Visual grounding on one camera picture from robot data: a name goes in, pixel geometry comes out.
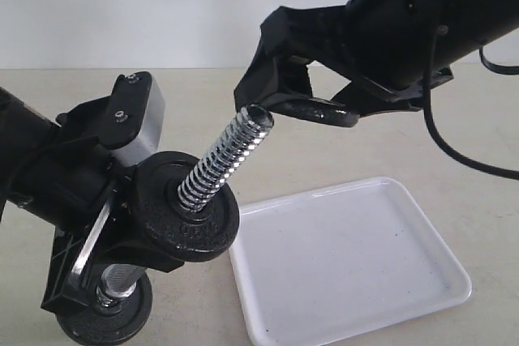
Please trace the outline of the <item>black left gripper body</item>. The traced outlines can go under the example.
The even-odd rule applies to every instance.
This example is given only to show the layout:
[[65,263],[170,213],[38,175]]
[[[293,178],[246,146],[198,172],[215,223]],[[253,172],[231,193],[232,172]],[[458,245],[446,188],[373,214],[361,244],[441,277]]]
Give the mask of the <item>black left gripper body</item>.
[[123,167],[101,146],[104,106],[77,106],[56,122],[7,109],[7,199],[55,226],[99,212]]

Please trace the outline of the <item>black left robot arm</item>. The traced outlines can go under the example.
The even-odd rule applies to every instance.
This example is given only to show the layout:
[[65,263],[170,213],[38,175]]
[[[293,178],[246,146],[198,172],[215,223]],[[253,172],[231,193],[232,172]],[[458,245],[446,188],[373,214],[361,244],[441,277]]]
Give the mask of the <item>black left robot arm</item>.
[[146,242],[123,207],[132,171],[99,141],[108,103],[90,100],[52,122],[1,91],[1,202],[54,226],[41,303],[53,314],[83,310],[90,284],[107,265],[165,273],[183,265]]

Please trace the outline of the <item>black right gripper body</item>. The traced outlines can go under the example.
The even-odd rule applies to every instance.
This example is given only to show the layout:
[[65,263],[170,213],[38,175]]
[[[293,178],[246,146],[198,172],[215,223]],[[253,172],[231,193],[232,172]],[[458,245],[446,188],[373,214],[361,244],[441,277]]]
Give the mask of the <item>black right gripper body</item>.
[[405,89],[405,0],[280,6],[260,25],[259,52],[319,62],[353,81]]

